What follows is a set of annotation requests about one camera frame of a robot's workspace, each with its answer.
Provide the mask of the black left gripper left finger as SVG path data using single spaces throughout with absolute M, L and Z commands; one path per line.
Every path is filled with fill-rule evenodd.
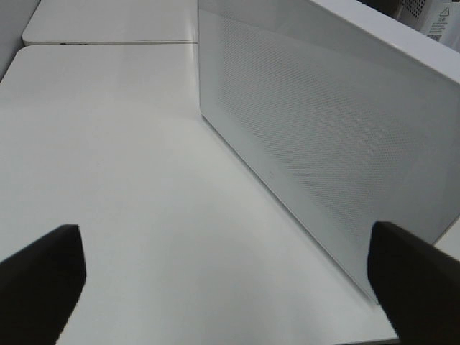
M 76 224 L 59 226 L 1 261 L 1 343 L 56 344 L 85 283 Z

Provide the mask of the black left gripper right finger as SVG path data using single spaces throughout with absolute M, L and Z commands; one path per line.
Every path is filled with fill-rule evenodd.
M 401 344 L 459 343 L 459 261 L 389 221 L 372 226 L 367 278 Z

